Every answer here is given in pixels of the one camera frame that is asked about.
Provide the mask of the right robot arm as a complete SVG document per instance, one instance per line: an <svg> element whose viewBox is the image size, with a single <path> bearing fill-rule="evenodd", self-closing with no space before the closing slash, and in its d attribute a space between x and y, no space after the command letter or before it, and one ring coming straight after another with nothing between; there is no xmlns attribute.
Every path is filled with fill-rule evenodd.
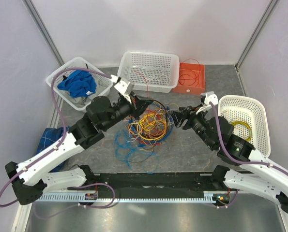
<svg viewBox="0 0 288 232"><path fill-rule="evenodd" d="M248 170L258 177L248 177L233 169L218 165L211 177L215 190L230 188L248 191L279 205L288 213L288 170L265 157L259 150L233 134L234 127L224 117L218 115L210 120L200 108L188 106L171 111L176 127L183 130L193 129L210 150L216 150L222 161Z"/></svg>

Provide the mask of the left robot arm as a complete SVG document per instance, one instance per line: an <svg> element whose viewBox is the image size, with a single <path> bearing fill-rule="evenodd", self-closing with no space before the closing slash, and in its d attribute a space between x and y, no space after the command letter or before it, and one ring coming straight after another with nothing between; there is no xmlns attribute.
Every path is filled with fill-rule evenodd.
<svg viewBox="0 0 288 232"><path fill-rule="evenodd" d="M114 103L105 96L94 98L84 116L55 143L25 162L11 161L5 165L16 201L27 205L44 193L68 187L92 189L95 178L87 165L73 171L52 173L52 170L102 140L105 131L126 117L140 117L152 103L152 99L133 92L130 100L120 95Z"/></svg>

